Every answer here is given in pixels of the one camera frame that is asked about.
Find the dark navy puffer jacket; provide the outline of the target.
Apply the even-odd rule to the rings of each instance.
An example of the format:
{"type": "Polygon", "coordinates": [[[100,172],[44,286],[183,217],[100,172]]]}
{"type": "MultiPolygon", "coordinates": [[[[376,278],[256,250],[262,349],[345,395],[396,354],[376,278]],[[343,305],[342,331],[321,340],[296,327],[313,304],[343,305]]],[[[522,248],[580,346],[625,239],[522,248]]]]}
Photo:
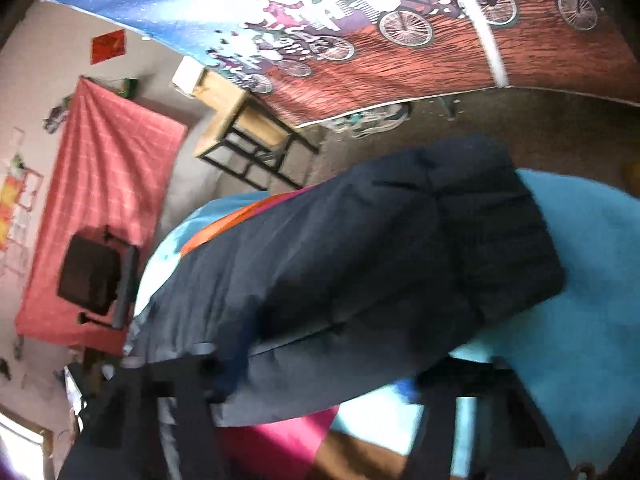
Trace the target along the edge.
{"type": "Polygon", "coordinates": [[[564,281],[508,150],[462,136],[353,166],[189,249],[126,349],[160,362],[212,344],[219,425],[280,422],[419,374],[564,281]]]}

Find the black office chair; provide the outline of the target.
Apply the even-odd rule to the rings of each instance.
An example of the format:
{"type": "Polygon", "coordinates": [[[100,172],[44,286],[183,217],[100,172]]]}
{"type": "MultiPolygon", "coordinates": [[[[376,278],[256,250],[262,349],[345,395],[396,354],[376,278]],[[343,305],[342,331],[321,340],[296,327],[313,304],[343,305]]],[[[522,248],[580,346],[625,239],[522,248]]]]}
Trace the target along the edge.
{"type": "Polygon", "coordinates": [[[80,309],[77,322],[123,330],[139,287],[140,248],[109,226],[101,240],[75,233],[67,247],[56,294],[80,309]]]}

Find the small wooden chair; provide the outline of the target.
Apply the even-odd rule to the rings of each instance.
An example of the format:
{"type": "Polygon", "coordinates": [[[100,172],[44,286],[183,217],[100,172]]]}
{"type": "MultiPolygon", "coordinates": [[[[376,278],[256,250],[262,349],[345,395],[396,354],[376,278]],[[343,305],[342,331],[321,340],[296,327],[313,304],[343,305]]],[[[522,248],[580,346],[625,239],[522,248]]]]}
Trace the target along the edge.
{"type": "Polygon", "coordinates": [[[190,56],[182,58],[171,82],[184,96],[196,99],[214,111],[212,121],[195,145],[195,158],[257,191],[263,191],[265,187],[250,178],[250,170],[254,167],[294,190],[303,187],[286,176],[282,166],[290,148],[296,143],[303,145],[311,154],[319,153],[318,146],[306,136],[282,122],[249,91],[232,84],[190,56]],[[213,152],[221,148],[244,160],[242,171],[235,171],[213,159],[213,152]]]}

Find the bicycle print blue curtain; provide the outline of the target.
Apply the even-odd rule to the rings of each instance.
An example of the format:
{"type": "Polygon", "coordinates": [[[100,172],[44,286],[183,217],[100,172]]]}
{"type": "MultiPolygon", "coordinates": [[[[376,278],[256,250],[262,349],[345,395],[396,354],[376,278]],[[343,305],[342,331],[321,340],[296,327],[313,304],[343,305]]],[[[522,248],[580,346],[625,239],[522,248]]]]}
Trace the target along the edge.
{"type": "Polygon", "coordinates": [[[599,0],[50,0],[140,32],[296,125],[432,96],[555,90],[637,104],[599,0]]]}

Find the pink checked wall cloth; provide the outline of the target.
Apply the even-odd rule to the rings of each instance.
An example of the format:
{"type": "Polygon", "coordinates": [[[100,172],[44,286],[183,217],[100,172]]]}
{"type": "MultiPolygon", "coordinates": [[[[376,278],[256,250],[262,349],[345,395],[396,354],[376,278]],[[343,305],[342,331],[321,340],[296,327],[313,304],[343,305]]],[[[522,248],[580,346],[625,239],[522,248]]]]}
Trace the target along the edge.
{"type": "Polygon", "coordinates": [[[185,125],[78,80],[40,220],[32,270],[14,318],[18,334],[49,344],[122,351],[125,334],[77,321],[56,293],[68,244],[104,229],[149,250],[185,125]]]}

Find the wall certificates poster group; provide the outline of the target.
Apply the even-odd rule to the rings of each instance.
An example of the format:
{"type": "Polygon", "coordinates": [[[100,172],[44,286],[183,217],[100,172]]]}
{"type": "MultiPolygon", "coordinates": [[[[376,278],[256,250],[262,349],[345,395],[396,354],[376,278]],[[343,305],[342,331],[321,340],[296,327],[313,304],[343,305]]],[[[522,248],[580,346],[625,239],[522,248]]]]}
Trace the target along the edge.
{"type": "Polygon", "coordinates": [[[25,133],[14,127],[1,155],[1,277],[24,281],[29,264],[26,238],[43,175],[29,167],[21,153],[25,133]]]}

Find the red paper wall square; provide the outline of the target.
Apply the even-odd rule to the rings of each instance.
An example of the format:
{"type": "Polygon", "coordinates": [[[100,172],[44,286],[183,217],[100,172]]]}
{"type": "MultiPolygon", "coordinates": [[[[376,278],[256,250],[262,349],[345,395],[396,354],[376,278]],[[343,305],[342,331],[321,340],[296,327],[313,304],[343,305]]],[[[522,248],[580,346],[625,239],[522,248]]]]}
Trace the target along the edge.
{"type": "Polygon", "coordinates": [[[107,32],[91,39],[90,64],[96,65],[126,53],[126,32],[123,29],[107,32]]]}

